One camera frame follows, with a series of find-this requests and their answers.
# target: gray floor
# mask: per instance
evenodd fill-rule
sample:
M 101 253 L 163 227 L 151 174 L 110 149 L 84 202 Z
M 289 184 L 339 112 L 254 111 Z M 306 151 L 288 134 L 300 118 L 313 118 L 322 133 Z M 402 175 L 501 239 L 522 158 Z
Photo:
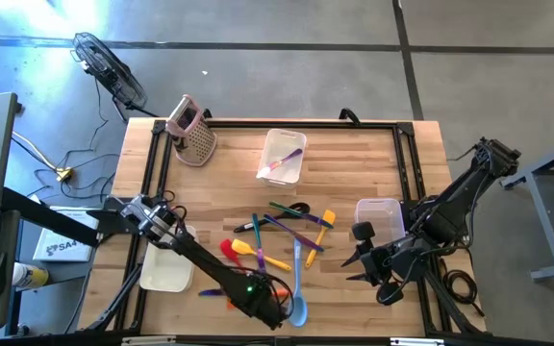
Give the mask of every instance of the gray floor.
M 554 46 L 554 1 L 401 3 L 411 44 Z M 84 30 L 112 40 L 398 44 L 390 0 L 0 0 L 0 36 L 70 38 Z M 147 109 L 162 114 L 188 92 L 214 116 L 335 117 L 349 107 L 364 119 L 413 118 L 400 53 L 115 53 L 144 86 Z M 413 63 L 424 118 L 440 122 L 449 157 L 480 136 L 520 150 L 522 165 L 554 147 L 554 55 L 413 54 Z M 100 123 L 95 85 L 68 49 L 0 47 L 0 92 L 10 90 L 26 107 L 14 128 L 47 156 L 57 161 L 69 149 L 88 146 Z M 72 163 L 120 150 L 125 128 L 103 89 L 102 103 L 102 113 L 112 121 L 98 135 L 96 153 L 81 154 Z M 108 176 L 115 164 L 110 158 L 88 165 L 73 184 Z M 466 165 L 451 162 L 453 178 Z M 32 173 L 37 168 L 39 163 L 13 146 L 7 185 L 24 193 L 40 187 Z M 43 179 L 54 184 L 52 177 Z M 55 195 L 47 199 L 53 204 L 98 202 L 57 194 L 54 188 L 40 196 Z M 473 254 L 489 330 L 554 341 L 554 280 L 533 284 L 528 274 L 552 264 L 552 257 L 526 189 L 506 192 L 495 185 L 485 194 L 476 212 Z M 60 333 L 79 287 L 71 282 L 25 294 L 21 321 L 35 334 Z M 37 314 L 38 300 L 57 308 Z

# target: electric fan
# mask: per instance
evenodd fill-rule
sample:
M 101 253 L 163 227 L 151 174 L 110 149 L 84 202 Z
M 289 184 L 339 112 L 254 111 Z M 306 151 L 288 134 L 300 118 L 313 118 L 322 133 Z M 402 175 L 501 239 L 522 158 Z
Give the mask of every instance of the electric fan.
M 72 52 L 76 54 L 72 54 L 72 57 L 81 64 L 85 72 L 95 77 L 113 95 L 114 107 L 124 123 L 127 123 L 127 118 L 121 112 L 117 101 L 127 110 L 141 111 L 157 117 L 156 114 L 143 109 L 147 100 L 146 94 L 139 81 L 132 75 L 130 67 L 117 58 L 101 40 L 90 33 L 79 33 L 74 36 L 72 44 Z

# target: light blue spoon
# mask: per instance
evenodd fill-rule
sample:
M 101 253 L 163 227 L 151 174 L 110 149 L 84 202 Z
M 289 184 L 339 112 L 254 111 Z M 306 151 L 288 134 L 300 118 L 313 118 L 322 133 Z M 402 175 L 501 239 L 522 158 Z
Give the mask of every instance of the light blue spoon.
M 303 327 L 307 322 L 307 301 L 303 298 L 303 293 L 300 291 L 300 272 L 302 271 L 302 262 L 300 261 L 301 244 L 298 239 L 294 239 L 294 273 L 296 275 L 296 288 L 290 302 L 290 310 L 292 314 L 288 319 L 294 327 Z

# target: cheese grater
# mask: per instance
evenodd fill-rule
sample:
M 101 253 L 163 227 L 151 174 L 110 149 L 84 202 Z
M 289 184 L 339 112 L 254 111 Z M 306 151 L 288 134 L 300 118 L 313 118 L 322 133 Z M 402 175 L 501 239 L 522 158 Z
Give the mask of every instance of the cheese grater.
M 217 145 L 217 135 L 209 129 L 202 111 L 189 95 L 183 95 L 165 128 L 172 137 L 177 158 L 185 164 L 205 164 Z

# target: butcher block tabletop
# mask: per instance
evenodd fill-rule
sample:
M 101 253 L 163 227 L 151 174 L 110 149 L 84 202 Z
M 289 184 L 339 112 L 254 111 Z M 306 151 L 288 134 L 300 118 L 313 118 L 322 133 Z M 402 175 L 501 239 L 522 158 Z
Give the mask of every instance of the butcher block tabletop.
M 140 192 L 154 120 L 130 119 L 112 195 L 133 197 Z M 439 194 L 451 182 L 440 126 L 435 121 L 415 121 L 413 124 L 426 193 Z M 258 319 L 249 318 L 237 309 L 226 309 L 224 297 L 198 297 L 200 290 L 218 288 L 218 284 L 196 268 L 192 283 L 184 292 L 148 291 L 142 334 L 424 335 L 416 284 L 405 287 L 403 300 L 384 307 L 376 302 L 377 287 L 345 279 L 363 272 L 359 262 L 340 267 L 354 252 L 356 240 L 351 233 L 351 226 L 355 222 L 357 202 L 364 198 L 403 199 L 392 132 L 382 129 L 288 130 L 303 133 L 307 137 L 300 181 L 294 189 L 264 186 L 256 179 L 268 129 L 249 128 L 214 129 L 218 136 L 217 147 L 211 159 L 202 167 L 183 164 L 173 150 L 165 188 L 174 192 L 173 204 L 187 208 L 186 223 L 197 231 L 196 239 L 199 243 L 227 264 L 232 263 L 222 255 L 219 243 L 226 238 L 238 238 L 255 247 L 253 232 L 235 234 L 233 230 L 249 222 L 253 212 L 258 215 L 280 213 L 269 207 L 268 202 L 276 201 L 285 206 L 305 202 L 311 206 L 311 213 L 318 216 L 323 215 L 325 210 L 332 210 L 337 218 L 335 228 L 329 230 L 322 240 L 325 251 L 316 255 L 309 269 L 303 264 L 301 287 L 309 307 L 307 323 L 302 328 L 294 328 L 284 321 L 282 328 L 272 331 Z M 156 191 L 164 141 L 165 136 L 162 136 L 150 194 Z M 406 166 L 408 172 L 411 172 L 405 137 L 402 142 Z M 413 198 L 416 198 L 416 187 L 413 184 L 410 190 Z M 312 240 L 316 239 L 320 231 L 318 225 L 309 221 L 286 219 L 283 222 Z M 292 236 L 271 225 L 262 226 L 261 229 L 264 254 L 293 268 Z M 376 239 L 379 239 L 376 246 L 382 244 L 380 241 L 390 241 L 390 229 L 376 229 L 375 233 Z M 129 244 L 128 235 L 115 235 L 97 249 L 79 329 L 93 322 L 119 289 Z M 146 245 L 142 243 L 140 246 L 141 258 Z M 308 253 L 309 249 L 303 247 L 303 263 Z M 244 266 L 257 266 L 254 257 L 239 258 Z M 446 257 L 445 262 L 448 269 L 462 269 L 473 277 L 466 252 Z M 286 272 L 270 264 L 267 270 L 284 279 L 293 290 L 293 270 Z M 130 295 L 126 326 L 134 314 L 137 289 Z M 456 284 L 456 290 L 466 293 L 465 286 Z M 430 287 L 428 291 L 434 322 L 439 325 L 437 299 Z M 458 307 L 474 326 L 486 329 L 484 319 L 472 306 L 458 304 Z

